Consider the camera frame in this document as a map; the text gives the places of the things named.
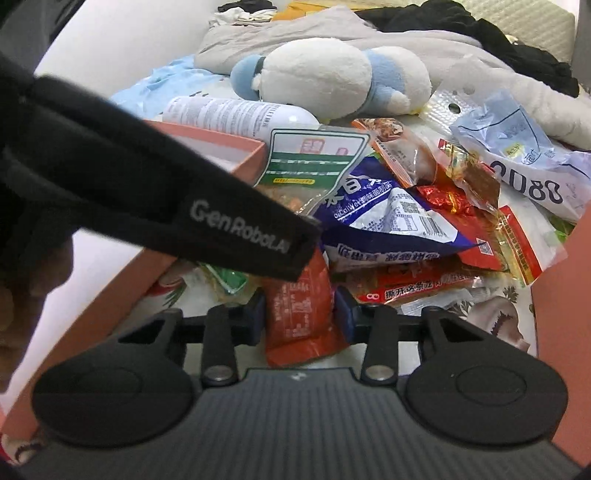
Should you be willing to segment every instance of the blue plush ear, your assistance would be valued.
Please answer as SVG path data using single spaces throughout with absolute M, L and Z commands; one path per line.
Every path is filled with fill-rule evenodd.
M 265 57 L 260 55 L 249 55 L 234 65 L 230 72 L 230 83 L 238 96 L 245 100 L 261 99 L 259 92 L 252 89 L 252 81 L 261 72 L 264 60 Z

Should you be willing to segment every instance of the snack bag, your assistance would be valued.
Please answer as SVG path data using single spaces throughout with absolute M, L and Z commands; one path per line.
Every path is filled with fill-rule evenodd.
M 450 288 L 480 287 L 484 275 L 450 257 L 351 272 L 342 283 L 359 301 L 395 306 Z
M 317 249 L 296 283 L 264 279 L 267 296 L 267 362 L 299 364 L 332 355 L 348 345 L 333 322 L 333 293 Z
M 461 145 L 442 138 L 439 139 L 434 156 L 437 163 L 445 168 L 447 176 L 464 191 L 472 205 L 496 214 L 501 184 L 495 178 L 494 170 Z
M 314 216 L 331 270 L 432 260 L 476 246 L 441 214 L 402 189 L 373 157 L 365 157 Z
M 438 166 L 431 150 L 402 122 L 395 118 L 360 118 L 351 124 L 376 132 L 372 147 L 402 188 L 435 181 Z
M 474 208 L 458 187 L 428 185 L 417 187 L 423 199 L 477 246 L 458 253 L 462 263 L 477 268 L 505 271 L 507 261 L 496 237 L 497 215 Z
M 501 187 L 497 238 L 511 273 L 522 286 L 531 284 L 566 252 L 540 210 L 509 186 Z
M 307 215 L 335 192 L 363 158 L 370 135 L 353 129 L 275 129 L 256 188 Z
M 583 215 L 591 200 L 591 154 L 553 144 L 506 90 L 459 117 L 450 129 L 518 192 L 568 222 Z

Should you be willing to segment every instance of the green label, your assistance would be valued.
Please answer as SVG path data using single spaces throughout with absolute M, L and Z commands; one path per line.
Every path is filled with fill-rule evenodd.
M 267 167 L 258 183 L 332 191 L 360 159 L 368 142 L 364 132 L 273 130 Z

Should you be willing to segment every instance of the blue plastic bag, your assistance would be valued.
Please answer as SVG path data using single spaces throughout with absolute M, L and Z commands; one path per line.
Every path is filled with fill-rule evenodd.
M 418 196 L 404 190 L 373 156 L 315 212 L 324 250 L 337 272 L 432 260 L 475 246 Z

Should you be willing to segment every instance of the black cloth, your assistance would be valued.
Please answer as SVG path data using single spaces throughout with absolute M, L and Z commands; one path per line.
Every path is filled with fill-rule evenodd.
M 497 26 L 482 18 L 475 20 L 462 5 L 452 0 L 427 0 L 422 5 L 374 8 L 356 13 L 382 32 L 446 30 L 467 35 L 517 73 L 544 82 L 557 92 L 579 96 L 579 84 L 568 63 L 559 62 L 539 48 L 512 44 Z
M 218 12 L 225 12 L 234 7 L 240 7 L 245 12 L 253 14 L 259 10 L 269 10 L 270 8 L 277 10 L 277 7 L 273 5 L 269 0 L 240 0 L 239 2 L 232 2 L 231 4 L 224 4 L 217 8 Z

